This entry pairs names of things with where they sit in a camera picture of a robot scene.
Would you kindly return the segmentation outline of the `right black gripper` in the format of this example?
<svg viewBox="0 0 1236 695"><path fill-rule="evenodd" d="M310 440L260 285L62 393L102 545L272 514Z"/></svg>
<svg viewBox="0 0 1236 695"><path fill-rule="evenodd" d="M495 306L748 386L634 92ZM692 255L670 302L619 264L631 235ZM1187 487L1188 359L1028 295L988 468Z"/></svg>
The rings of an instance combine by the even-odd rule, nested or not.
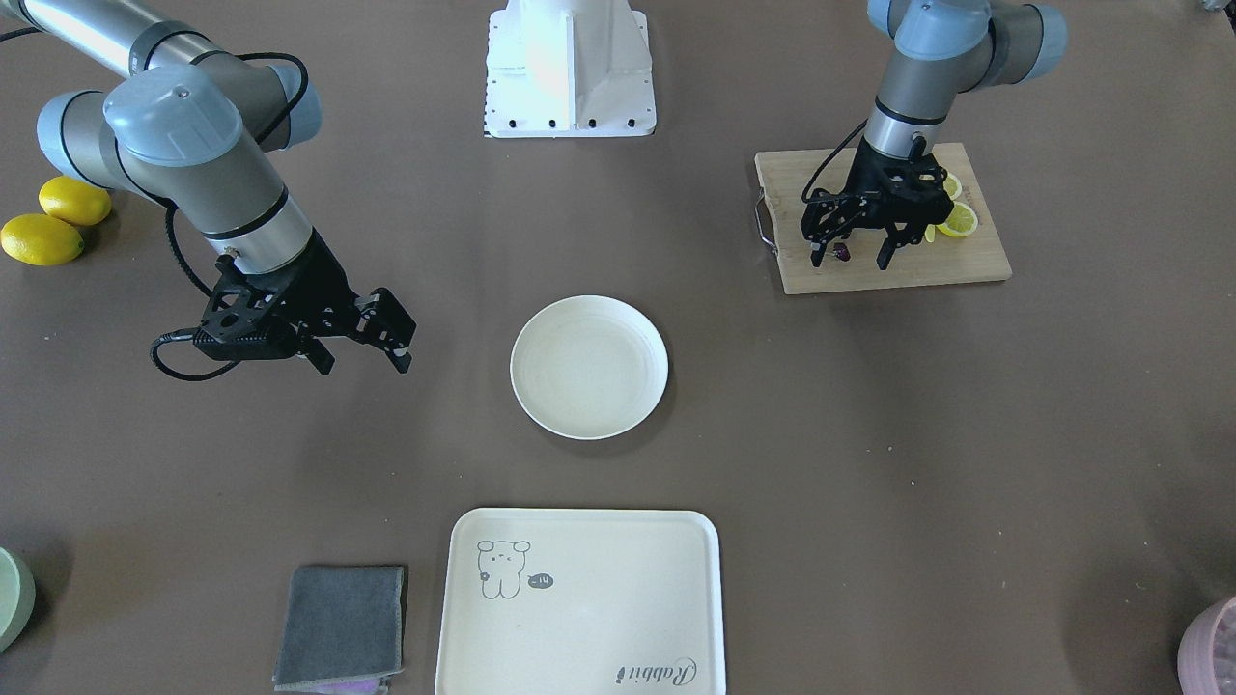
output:
<svg viewBox="0 0 1236 695"><path fill-rule="evenodd" d="M379 348L398 371L410 369L417 324L389 289L350 291L344 266L311 232L290 263L265 275L243 275L234 256L216 258L220 277L194 333L194 346L218 361L302 356L328 375L335 357L323 336L349 336Z"/></svg>

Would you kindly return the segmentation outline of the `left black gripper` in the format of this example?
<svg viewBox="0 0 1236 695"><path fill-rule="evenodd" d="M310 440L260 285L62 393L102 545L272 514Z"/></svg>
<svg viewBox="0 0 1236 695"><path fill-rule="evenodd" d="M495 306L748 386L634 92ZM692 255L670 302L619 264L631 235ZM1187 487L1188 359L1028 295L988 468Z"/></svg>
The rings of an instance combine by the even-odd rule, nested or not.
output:
<svg viewBox="0 0 1236 695"><path fill-rule="evenodd" d="M806 198L801 232L810 241L811 263L821 267L829 244L852 229L885 229L878 270L886 271L899 249L920 242L928 225L944 223L953 210L944 181L934 155L887 157L861 140L843 188L817 188Z"/></svg>

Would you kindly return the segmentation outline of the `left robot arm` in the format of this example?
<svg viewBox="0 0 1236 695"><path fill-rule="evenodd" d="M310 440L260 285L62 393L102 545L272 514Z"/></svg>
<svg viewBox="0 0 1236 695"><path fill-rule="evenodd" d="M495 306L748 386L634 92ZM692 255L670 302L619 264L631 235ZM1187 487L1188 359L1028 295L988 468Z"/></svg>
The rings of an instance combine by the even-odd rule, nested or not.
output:
<svg viewBox="0 0 1236 695"><path fill-rule="evenodd" d="M801 232L811 261L853 229L883 229L878 266L921 242L953 203L932 155L958 94L1017 84L1054 70L1069 30L1059 9L1006 1L870 1L870 22L892 38L892 54L860 143L838 193L803 187Z"/></svg>

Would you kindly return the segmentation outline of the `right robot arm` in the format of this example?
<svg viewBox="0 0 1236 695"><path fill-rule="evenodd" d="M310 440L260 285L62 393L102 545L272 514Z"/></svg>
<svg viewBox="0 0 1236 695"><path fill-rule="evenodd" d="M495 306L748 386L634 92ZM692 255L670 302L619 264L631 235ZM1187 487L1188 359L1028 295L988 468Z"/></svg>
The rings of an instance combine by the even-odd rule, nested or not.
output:
<svg viewBox="0 0 1236 695"><path fill-rule="evenodd" d="M63 176L180 211L218 254L192 343L222 370L302 356L332 369L326 336L379 348L399 373L415 322L391 291L356 293L267 158L313 139L321 98L290 54L236 56L138 1L5 1L22 19L121 75L112 92L70 92L40 113L37 139Z"/></svg>

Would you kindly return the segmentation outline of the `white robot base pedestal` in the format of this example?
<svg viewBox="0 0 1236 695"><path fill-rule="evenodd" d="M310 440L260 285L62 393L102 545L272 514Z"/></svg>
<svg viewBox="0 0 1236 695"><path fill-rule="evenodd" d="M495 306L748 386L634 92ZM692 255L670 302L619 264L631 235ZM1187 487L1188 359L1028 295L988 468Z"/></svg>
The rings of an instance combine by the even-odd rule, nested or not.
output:
<svg viewBox="0 0 1236 695"><path fill-rule="evenodd" d="M509 1L489 16L483 131L646 136L658 127L646 14L627 1Z"/></svg>

